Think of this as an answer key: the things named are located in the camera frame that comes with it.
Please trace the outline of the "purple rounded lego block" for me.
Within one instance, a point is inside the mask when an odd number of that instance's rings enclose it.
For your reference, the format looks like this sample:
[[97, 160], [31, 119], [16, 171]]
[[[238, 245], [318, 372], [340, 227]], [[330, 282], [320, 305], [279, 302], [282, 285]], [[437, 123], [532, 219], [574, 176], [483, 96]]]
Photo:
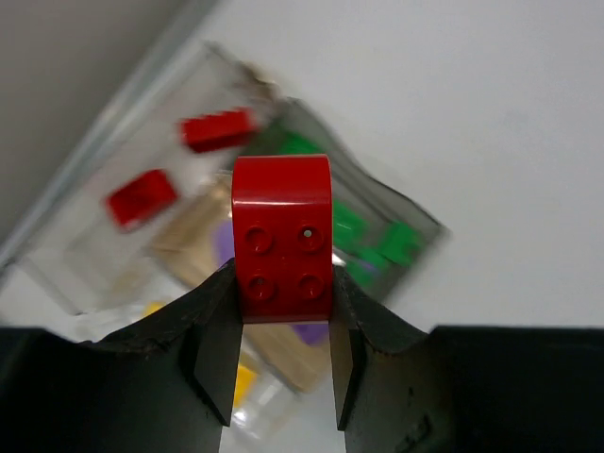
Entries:
[[225, 220], [216, 228], [213, 245], [218, 266], [224, 265], [234, 257], [233, 225], [230, 220]]

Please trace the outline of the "green sloped lego brick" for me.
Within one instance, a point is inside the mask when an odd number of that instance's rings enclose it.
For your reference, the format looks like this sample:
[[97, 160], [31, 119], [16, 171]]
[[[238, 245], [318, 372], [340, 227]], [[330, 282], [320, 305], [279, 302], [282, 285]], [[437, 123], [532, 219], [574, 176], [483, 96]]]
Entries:
[[346, 254], [357, 255], [365, 246], [369, 234], [366, 220], [346, 204], [333, 202], [333, 244]]

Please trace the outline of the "red flower print block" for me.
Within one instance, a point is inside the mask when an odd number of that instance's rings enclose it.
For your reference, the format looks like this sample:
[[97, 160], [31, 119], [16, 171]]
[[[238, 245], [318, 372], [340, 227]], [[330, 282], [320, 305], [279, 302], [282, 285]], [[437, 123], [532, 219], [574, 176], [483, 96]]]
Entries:
[[237, 158], [231, 212], [244, 322], [326, 321], [333, 280], [327, 156]]

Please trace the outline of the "yellow lego brick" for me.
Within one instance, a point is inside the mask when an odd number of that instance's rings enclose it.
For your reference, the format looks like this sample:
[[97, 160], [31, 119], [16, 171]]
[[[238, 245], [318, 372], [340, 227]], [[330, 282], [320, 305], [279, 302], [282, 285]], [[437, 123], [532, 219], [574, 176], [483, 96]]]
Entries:
[[246, 400], [252, 390], [258, 373], [248, 366], [239, 363], [237, 368], [237, 376], [235, 381], [235, 390], [233, 396], [233, 408], [239, 408]]

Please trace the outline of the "small green lego brick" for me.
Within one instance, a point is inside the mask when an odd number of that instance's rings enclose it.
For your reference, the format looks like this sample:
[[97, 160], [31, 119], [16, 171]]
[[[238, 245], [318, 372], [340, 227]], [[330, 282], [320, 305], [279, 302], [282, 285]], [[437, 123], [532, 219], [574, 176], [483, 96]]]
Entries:
[[421, 234], [405, 223], [392, 223], [377, 241], [363, 246], [346, 263], [346, 272], [362, 288], [374, 285], [389, 271], [411, 266], [425, 241]]

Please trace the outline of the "red lego brick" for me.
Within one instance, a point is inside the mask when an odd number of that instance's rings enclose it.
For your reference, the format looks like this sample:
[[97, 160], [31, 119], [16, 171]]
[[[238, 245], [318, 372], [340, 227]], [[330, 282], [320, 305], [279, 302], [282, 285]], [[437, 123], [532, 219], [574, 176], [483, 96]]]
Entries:
[[104, 204], [113, 224], [122, 231], [131, 231], [170, 208], [178, 199], [178, 191], [167, 173], [152, 169], [110, 193]]

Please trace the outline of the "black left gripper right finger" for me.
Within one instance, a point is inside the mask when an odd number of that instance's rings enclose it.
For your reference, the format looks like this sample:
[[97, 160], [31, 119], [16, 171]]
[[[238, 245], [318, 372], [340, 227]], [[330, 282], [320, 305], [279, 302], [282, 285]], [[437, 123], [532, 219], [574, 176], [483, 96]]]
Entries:
[[349, 452], [599, 452], [603, 333], [440, 326], [423, 332], [342, 268], [329, 321]]

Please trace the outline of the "green two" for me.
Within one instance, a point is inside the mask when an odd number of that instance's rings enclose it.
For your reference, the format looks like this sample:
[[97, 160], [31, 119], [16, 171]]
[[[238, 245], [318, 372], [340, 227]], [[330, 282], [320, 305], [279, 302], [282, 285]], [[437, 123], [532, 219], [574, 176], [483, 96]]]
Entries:
[[279, 146], [280, 156], [323, 155], [325, 151], [307, 137], [294, 132], [287, 132]]

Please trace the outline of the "red brick with cupcake print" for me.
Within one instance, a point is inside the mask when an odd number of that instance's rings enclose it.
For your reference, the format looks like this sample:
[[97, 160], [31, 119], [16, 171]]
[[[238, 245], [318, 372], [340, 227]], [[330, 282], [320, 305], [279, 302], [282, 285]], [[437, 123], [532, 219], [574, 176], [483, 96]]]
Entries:
[[248, 108], [222, 110], [178, 124], [181, 143], [195, 154], [247, 144], [257, 131], [258, 124]]

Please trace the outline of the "long yellow lego plate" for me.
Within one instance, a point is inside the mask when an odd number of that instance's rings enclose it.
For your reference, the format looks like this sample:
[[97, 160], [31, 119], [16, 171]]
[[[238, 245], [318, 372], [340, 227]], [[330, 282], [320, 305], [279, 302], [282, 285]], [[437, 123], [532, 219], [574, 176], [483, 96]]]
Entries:
[[152, 302], [145, 307], [143, 311], [143, 317], [147, 317], [155, 313], [156, 311], [161, 310], [163, 307], [164, 304], [161, 302]]

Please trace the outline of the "purple lego brick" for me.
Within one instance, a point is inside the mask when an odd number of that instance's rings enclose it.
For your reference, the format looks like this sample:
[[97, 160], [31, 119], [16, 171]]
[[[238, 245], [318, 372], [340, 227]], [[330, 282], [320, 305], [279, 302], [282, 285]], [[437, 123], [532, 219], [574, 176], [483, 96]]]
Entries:
[[290, 324], [290, 328], [307, 346], [319, 346], [328, 337], [328, 325], [325, 323]]

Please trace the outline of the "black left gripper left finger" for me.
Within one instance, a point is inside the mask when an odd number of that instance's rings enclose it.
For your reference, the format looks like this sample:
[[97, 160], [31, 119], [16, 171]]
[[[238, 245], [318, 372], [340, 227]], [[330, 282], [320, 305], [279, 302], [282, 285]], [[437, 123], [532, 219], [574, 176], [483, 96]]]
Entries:
[[243, 336], [232, 263], [98, 342], [1, 331], [5, 452], [215, 452]]

